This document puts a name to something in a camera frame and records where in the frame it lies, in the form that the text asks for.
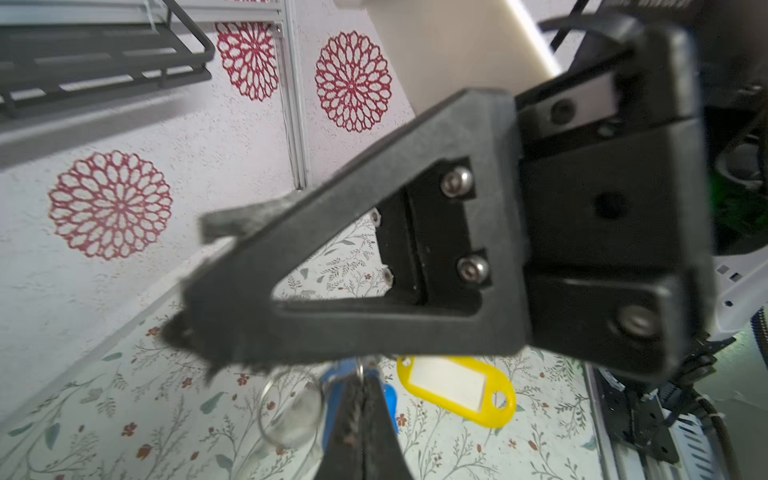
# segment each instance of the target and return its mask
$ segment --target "tag hole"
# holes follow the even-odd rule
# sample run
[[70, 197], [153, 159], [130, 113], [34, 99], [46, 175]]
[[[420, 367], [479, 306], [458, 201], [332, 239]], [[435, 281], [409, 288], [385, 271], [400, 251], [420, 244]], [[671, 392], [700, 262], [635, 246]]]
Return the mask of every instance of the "tag hole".
[[507, 396], [503, 392], [494, 392], [493, 406], [499, 410], [507, 408]]

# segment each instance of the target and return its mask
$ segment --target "red medallion pattern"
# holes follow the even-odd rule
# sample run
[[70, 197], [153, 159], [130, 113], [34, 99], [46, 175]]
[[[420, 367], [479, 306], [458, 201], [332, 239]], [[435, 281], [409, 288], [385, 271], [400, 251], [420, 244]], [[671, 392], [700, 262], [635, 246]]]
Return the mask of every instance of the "red medallion pattern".
[[381, 121], [392, 97], [392, 76], [370, 38], [357, 31], [331, 37], [316, 66], [320, 106], [337, 126], [361, 132]]
[[151, 162], [113, 151], [78, 160], [48, 192], [56, 234], [87, 257], [128, 257], [157, 241], [170, 188]]
[[261, 22], [217, 23], [217, 47], [230, 82], [244, 97], [264, 101], [277, 90], [277, 57], [270, 26]]

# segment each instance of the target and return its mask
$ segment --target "red flower print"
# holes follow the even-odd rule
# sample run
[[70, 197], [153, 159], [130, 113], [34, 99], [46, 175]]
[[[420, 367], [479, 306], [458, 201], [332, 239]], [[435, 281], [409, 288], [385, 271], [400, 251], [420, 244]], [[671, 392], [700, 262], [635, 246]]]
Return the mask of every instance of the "red flower print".
[[120, 436], [132, 437], [134, 436], [134, 430], [136, 430], [136, 424], [131, 422], [125, 427], [123, 427], [123, 432], [120, 434]]
[[370, 130], [387, 111], [392, 92], [381, 48], [356, 31], [331, 37], [316, 63], [320, 107], [347, 131]]
[[264, 101], [272, 96], [277, 90], [277, 57], [269, 24], [217, 23], [216, 30], [221, 65], [232, 85], [251, 100]]
[[136, 453], [136, 458], [141, 458], [142, 460], [144, 460], [149, 456], [151, 452], [152, 452], [152, 445], [145, 443], [141, 446], [141, 448], [139, 448], [139, 451]]
[[165, 230], [170, 188], [151, 162], [113, 151], [78, 160], [48, 192], [56, 234], [86, 257], [128, 257]]

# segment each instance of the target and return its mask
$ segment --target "yellow plastic tag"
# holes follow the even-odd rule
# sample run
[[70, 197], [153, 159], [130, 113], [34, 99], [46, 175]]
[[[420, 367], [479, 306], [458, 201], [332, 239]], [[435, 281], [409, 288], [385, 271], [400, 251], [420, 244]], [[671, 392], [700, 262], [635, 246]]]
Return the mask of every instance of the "yellow plastic tag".
[[[405, 357], [397, 361], [397, 376], [414, 396], [490, 429], [507, 425], [517, 409], [507, 376], [472, 358]], [[494, 406], [495, 393], [506, 397], [501, 409]]]

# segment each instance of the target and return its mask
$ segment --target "cable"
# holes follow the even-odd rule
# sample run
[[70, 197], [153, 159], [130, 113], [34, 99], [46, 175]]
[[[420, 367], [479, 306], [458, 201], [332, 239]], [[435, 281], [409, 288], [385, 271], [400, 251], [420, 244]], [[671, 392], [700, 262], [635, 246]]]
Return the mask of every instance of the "cable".
[[730, 441], [730, 435], [728, 434], [728, 428], [725, 426], [722, 414], [718, 413], [712, 403], [699, 395], [696, 390], [692, 390], [692, 393], [696, 397], [696, 402], [699, 407], [705, 411], [704, 418], [708, 418], [712, 422], [712, 426], [715, 429], [717, 440], [720, 442], [720, 447], [723, 450], [723, 457], [725, 458], [726, 469], [730, 480], [741, 480], [741, 471], [739, 469], [739, 462], [736, 458], [736, 453], [733, 450], [733, 443]]
[[768, 323], [766, 323], [765, 307], [757, 310], [752, 317], [752, 331], [755, 333], [757, 348], [763, 355], [763, 361], [768, 368]]
[[[571, 9], [570, 15], [579, 15], [584, 11], [584, 7], [587, 6], [587, 3], [589, 3], [589, 0], [576, 0], [576, 5]], [[552, 51], [557, 51], [558, 48], [560, 48], [560, 45], [563, 43], [563, 40], [565, 40], [565, 37], [568, 36], [568, 32], [570, 32], [570, 28], [561, 28], [558, 30], [558, 33], [554, 36], [552, 39], [552, 43], [549, 44], [549, 47], [552, 49]]]

